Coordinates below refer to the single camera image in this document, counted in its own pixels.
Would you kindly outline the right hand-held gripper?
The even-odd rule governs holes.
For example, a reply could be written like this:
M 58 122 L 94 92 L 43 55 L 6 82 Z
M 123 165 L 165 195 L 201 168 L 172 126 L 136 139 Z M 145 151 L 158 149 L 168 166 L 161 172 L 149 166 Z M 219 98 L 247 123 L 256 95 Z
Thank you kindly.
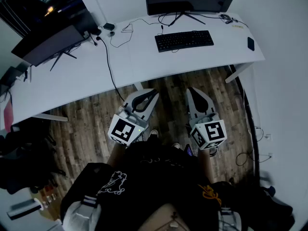
M 186 101 L 191 119 L 190 136 L 199 150 L 207 150 L 222 144 L 227 139 L 227 132 L 224 121 L 215 112 L 212 99 L 199 89 L 188 87 Z

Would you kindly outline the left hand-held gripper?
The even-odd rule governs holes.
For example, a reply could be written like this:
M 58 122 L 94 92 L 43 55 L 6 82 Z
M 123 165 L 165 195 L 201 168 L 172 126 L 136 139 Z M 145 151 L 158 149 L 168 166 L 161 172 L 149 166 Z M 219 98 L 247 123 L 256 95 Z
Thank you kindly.
M 115 142 L 129 146 L 143 135 L 148 128 L 148 119 L 156 105 L 159 93 L 156 89 L 142 89 L 131 93 L 118 113 L 114 114 L 108 130 L 108 136 Z M 138 108 L 145 99 L 148 99 L 143 108 Z

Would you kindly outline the black keyboard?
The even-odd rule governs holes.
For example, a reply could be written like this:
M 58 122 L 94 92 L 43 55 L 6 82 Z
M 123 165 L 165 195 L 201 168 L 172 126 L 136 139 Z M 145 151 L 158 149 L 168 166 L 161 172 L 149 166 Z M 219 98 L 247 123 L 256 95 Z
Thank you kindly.
M 214 45 L 208 30 L 157 35 L 155 41 L 159 52 Z

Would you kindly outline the person's right forearm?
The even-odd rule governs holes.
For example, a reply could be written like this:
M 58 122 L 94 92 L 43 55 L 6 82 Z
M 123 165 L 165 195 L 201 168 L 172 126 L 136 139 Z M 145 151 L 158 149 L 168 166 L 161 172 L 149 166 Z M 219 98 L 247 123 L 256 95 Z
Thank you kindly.
M 210 161 L 210 151 L 209 150 L 198 150 L 198 163 L 199 168 L 203 175 L 207 177 L 210 183 L 214 182 L 213 171 Z

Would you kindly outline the person's left forearm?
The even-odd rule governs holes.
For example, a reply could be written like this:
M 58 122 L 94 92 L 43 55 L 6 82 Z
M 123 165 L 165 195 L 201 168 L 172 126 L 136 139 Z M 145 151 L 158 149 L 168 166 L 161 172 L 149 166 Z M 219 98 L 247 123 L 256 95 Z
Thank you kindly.
M 111 151 L 107 164 L 113 168 L 118 168 L 123 162 L 126 146 L 116 143 Z

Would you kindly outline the white desk leg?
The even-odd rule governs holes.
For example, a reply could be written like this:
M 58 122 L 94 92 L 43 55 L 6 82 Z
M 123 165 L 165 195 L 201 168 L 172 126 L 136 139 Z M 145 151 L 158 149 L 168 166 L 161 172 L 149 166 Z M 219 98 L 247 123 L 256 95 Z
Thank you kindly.
M 252 64 L 253 62 L 229 65 L 229 67 L 232 69 L 232 74 L 225 79 L 225 83 L 230 83 L 231 81 L 235 80 L 244 70 L 246 70 Z
M 50 115 L 45 113 L 40 113 L 35 116 L 32 116 L 33 118 L 39 118 L 39 119 L 46 119 L 46 120 L 54 120 L 54 121 L 61 121 L 61 122 L 67 122 L 68 118 L 65 116 L 58 116 L 58 115 Z

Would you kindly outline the person's black shirt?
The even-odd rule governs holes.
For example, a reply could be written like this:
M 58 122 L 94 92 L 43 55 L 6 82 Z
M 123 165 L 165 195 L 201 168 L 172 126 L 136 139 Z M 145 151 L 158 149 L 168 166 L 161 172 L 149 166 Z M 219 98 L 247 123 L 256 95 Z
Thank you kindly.
M 138 231 L 167 225 L 163 206 L 190 231 L 240 231 L 222 218 L 223 192 L 195 156 L 158 140 L 126 147 L 121 166 L 89 163 L 61 203 L 64 231 Z

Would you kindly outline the thin-legged black monitor stand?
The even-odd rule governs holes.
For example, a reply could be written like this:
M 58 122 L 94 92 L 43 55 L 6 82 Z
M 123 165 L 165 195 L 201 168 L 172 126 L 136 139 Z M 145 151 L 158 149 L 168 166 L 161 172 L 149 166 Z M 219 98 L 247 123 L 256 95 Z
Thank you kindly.
M 54 69 L 54 67 L 56 66 L 56 64 L 58 64 L 59 60 L 64 58 L 64 56 L 67 56 L 69 58 L 72 58 L 72 59 L 77 59 L 76 56 L 74 56 L 72 53 L 71 53 L 71 50 L 63 50 L 61 51 L 58 56 L 56 57 L 54 63 L 52 64 L 51 68 L 50 68 L 50 72 Z

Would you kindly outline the flat black monitor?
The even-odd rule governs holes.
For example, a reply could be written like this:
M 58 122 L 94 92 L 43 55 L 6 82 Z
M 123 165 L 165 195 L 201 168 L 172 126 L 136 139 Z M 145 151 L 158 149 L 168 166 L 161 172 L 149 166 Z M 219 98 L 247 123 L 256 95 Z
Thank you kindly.
M 84 39 L 73 25 L 56 33 L 51 30 L 32 32 L 13 48 L 12 53 L 27 63 L 38 66 Z

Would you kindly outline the black bag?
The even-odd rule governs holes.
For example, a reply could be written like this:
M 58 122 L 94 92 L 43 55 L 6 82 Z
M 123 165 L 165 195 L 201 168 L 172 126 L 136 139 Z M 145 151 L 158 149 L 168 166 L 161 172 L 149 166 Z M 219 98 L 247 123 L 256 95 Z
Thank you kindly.
M 293 208 L 275 197 L 276 189 L 270 173 L 260 172 L 262 193 L 261 220 L 266 231 L 290 231 L 295 223 Z

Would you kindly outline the black office chair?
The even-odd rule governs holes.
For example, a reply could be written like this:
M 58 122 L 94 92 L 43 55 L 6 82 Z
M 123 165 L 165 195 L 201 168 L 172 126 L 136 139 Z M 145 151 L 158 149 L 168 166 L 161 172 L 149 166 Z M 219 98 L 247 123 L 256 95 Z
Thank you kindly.
M 49 126 L 42 122 L 23 124 L 0 136 L 0 189 L 15 194 L 24 188 L 37 193 L 49 183 L 57 187 L 53 175 L 66 173 L 54 160 L 55 145 Z

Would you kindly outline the red flat object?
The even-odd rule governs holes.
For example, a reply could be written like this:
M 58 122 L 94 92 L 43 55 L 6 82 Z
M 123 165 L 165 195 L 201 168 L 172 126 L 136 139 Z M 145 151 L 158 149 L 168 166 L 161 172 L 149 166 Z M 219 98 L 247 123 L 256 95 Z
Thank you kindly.
M 5 130 L 9 133 L 13 124 L 13 106 L 12 99 L 10 98 L 4 108 L 4 126 Z

